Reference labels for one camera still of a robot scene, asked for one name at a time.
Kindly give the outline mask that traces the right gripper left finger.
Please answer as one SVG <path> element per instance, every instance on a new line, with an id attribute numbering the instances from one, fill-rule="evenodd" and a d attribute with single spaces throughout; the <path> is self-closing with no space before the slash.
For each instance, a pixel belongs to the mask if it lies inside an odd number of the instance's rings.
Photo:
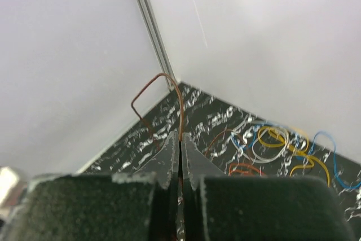
<path id="1" fill-rule="evenodd" d="M 135 173 L 153 172 L 156 174 L 157 181 L 163 189 L 177 190 L 180 155 L 178 137 L 179 134 L 177 131 L 170 132 L 161 150 L 135 171 Z"/>

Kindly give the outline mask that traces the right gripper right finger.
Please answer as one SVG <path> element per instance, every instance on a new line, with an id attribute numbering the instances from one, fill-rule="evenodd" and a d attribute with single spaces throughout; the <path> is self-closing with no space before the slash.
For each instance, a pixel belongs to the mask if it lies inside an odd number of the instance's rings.
<path id="1" fill-rule="evenodd" d="M 208 181 L 230 179 L 222 170 L 199 150 L 190 133 L 183 133 L 181 141 L 182 154 L 182 189 L 200 190 Z"/>

